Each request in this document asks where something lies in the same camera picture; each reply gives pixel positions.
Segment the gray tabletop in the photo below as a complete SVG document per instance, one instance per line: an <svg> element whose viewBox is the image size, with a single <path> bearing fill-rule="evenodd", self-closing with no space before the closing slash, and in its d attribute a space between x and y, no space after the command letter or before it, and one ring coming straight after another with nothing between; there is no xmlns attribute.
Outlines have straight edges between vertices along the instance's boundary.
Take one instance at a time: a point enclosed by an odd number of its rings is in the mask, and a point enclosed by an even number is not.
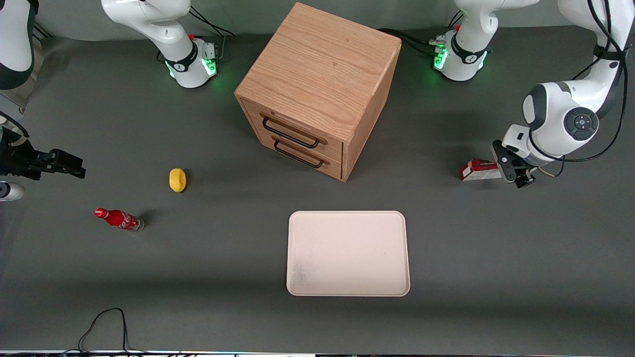
<svg viewBox="0 0 635 357"><path fill-rule="evenodd" d="M457 178L523 122L534 84L589 62L590 32L501 29L468 83L404 47L347 183L258 143L233 91L267 40L228 39L219 76L193 90L154 61L150 41L45 43L23 123L37 149L78 155L87 174L10 178L27 196L0 205L1 348L73 348L97 313L121 307L139 349L635 354L629 118L612 150L558 179L539 175L519 190ZM571 157L602 149L617 112ZM183 194L168 187L174 167L187 169ZM147 228L113 229L93 217L98 206L142 214ZM410 293L290 295L287 225L297 210L402 212ZM86 347L120 341L112 314Z"/></svg>

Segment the lemon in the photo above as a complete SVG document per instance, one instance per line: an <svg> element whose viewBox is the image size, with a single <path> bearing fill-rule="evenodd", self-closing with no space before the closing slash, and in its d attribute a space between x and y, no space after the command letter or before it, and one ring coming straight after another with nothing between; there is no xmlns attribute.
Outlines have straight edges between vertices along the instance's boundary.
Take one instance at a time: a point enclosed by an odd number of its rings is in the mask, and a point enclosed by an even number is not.
<svg viewBox="0 0 635 357"><path fill-rule="evenodd" d="M170 188L174 192L182 192L185 189L185 172L179 168L170 171Z"/></svg>

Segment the metal handle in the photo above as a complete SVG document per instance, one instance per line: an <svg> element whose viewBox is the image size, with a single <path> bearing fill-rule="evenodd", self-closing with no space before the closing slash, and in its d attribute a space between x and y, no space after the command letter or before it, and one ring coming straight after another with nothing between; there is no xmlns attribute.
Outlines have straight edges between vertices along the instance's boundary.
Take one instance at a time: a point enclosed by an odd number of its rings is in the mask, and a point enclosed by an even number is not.
<svg viewBox="0 0 635 357"><path fill-rule="evenodd" d="M308 144L308 143L303 142L301 140L298 140L298 139L296 139L296 138L294 138L292 136L289 136L289 135L287 135L287 134L285 134L285 133L283 133L283 132L281 132L279 130L273 129L270 126L267 126L267 122L268 121L269 121L269 117L265 116L263 121L262 121L262 126L264 126L265 129L271 131L272 133L278 134L278 135L280 135L281 137L283 137L285 139L291 140L292 142L294 142L294 143L296 143L298 145L302 145L302 146L304 146L304 147L306 147L308 149L315 149L316 146L318 146L318 144L319 144L319 139L316 139L316 141L313 144Z"/></svg>
<svg viewBox="0 0 635 357"><path fill-rule="evenodd" d="M280 148L277 146L279 143L280 143L280 140L276 140L276 142L274 143L274 149L275 149L277 152L281 153L282 155L288 156L288 157L290 157L291 159L297 160L297 161L299 161L299 162L301 162L301 163L303 163L303 164L305 164L305 165L307 165L307 166L309 166L309 167L313 167L313 168L320 168L320 167L322 167L322 164L324 163L324 160L320 160L320 161L319 161L319 163L317 163L317 164L312 164L312 163L310 163L310 162L308 162L308 161L306 161L306 160L304 160L304 159L300 159L299 157L297 157L296 155L293 155L293 154L292 154L292 153L290 153L290 152L286 152L286 151L284 151L284 150L280 149Z"/></svg>

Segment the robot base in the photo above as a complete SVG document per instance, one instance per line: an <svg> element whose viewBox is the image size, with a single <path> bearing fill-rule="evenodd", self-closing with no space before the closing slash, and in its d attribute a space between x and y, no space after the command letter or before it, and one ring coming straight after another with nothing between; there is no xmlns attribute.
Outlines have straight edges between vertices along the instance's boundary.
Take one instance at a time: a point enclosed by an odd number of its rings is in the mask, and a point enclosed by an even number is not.
<svg viewBox="0 0 635 357"><path fill-rule="evenodd" d="M437 46L437 55L434 57L434 65L432 68L443 73L448 79L462 82L471 79L478 70L483 68L483 61L485 60L485 56L487 56L487 51L483 53L481 58L474 56L473 63L463 63L461 57L457 55L452 46L449 45L450 40L456 33L455 30L450 30L443 35L437 36L436 40L431 41L431 43L435 43Z"/></svg>
<svg viewBox="0 0 635 357"><path fill-rule="evenodd" d="M192 40L198 47L198 58L185 72L173 70L166 62L170 70L170 76L185 88L196 88L204 85L209 78L217 73L216 48L213 43L207 43L202 39Z"/></svg>

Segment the red bottle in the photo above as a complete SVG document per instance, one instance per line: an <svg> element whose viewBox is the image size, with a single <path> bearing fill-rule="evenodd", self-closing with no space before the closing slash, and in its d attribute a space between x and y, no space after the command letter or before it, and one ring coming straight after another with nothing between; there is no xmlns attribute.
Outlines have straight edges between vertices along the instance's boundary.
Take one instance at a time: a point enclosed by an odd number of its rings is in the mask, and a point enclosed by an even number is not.
<svg viewBox="0 0 635 357"><path fill-rule="evenodd" d="M144 220L120 210L108 211L105 208L97 208L95 216L108 222L112 227L138 232L144 228Z"/></svg>

